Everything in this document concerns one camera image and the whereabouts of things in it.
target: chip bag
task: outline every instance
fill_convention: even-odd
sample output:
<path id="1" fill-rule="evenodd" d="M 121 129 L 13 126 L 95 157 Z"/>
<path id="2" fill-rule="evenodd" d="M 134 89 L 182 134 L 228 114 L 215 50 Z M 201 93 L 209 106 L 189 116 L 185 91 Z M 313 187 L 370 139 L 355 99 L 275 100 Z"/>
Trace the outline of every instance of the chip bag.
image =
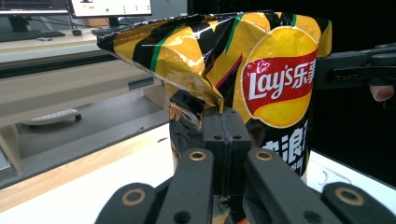
<path id="1" fill-rule="evenodd" d="M 97 45 L 163 81 L 176 156 L 201 131 L 203 110 L 228 106 L 256 146 L 304 174 L 316 58 L 331 52 L 330 21 L 271 10 L 193 15 L 137 23 Z"/>

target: desk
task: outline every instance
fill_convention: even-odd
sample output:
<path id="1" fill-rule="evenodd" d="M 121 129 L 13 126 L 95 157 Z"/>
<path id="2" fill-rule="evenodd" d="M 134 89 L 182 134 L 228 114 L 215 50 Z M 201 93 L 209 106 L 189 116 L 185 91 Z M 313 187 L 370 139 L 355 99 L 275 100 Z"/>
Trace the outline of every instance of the desk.
<path id="1" fill-rule="evenodd" d="M 81 36 L 63 32 L 66 36 L 49 42 L 0 43 L 0 67 L 18 70 L 28 63 L 107 55 L 96 46 L 91 30 L 83 30 Z M 15 143 L 18 136 L 10 137 L 15 133 L 14 124 L 125 94 L 130 90 L 129 83 L 147 79 L 152 81 L 152 75 L 121 60 L 0 78 L 0 147 L 14 168 L 21 171 Z"/>
<path id="2" fill-rule="evenodd" d="M 396 215 L 394 189 L 315 152 L 308 164 L 311 188 L 321 190 L 321 169 L 343 174 Z M 165 124 L 0 190 L 0 223 L 94 223 L 117 189 L 135 182 L 156 187 L 173 173 L 169 126 Z"/>

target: human hand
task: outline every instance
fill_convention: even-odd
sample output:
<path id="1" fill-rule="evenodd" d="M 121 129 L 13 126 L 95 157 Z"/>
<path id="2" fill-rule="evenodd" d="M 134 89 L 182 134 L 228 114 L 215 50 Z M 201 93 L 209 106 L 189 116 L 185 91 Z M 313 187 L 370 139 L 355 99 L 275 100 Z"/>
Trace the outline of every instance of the human hand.
<path id="1" fill-rule="evenodd" d="M 378 102 L 384 102 L 394 94 L 393 86 L 371 86 L 370 92 L 373 98 Z"/>

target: monitor screen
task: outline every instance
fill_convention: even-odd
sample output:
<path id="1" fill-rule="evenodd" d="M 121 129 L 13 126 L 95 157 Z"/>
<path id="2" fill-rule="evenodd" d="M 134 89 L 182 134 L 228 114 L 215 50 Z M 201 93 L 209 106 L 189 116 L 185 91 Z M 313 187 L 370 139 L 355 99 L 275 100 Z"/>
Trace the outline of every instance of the monitor screen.
<path id="1" fill-rule="evenodd" d="M 150 0 L 67 0 L 72 17 L 105 18 L 151 15 Z"/>
<path id="2" fill-rule="evenodd" d="M 0 16 L 67 14 L 65 0 L 0 0 Z"/>

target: gray floor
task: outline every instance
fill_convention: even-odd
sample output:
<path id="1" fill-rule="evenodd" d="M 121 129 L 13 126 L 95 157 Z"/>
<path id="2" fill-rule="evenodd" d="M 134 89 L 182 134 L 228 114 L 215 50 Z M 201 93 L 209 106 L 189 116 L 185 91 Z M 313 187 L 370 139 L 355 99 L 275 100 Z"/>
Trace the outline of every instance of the gray floor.
<path id="1" fill-rule="evenodd" d="M 0 189 L 165 124 L 169 115 L 141 90 L 76 108 L 82 120 L 17 124 L 23 171 L 0 171 Z"/>

